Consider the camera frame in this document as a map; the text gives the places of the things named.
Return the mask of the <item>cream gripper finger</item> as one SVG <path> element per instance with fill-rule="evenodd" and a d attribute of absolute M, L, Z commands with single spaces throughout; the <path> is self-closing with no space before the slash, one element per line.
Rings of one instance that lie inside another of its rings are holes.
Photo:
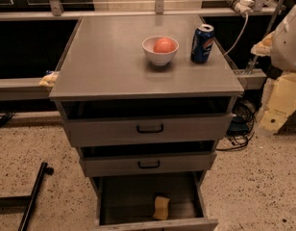
<path fill-rule="evenodd" d="M 264 86 L 259 127 L 277 133 L 296 111 L 296 73 L 286 73 Z"/>

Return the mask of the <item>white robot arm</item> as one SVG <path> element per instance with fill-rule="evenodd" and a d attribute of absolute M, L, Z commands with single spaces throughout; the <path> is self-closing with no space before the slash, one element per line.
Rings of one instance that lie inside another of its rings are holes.
<path fill-rule="evenodd" d="M 296 5 L 272 33 L 252 47 L 251 53 L 268 56 L 283 72 L 265 84 L 259 111 L 259 129 L 275 134 L 296 111 Z"/>

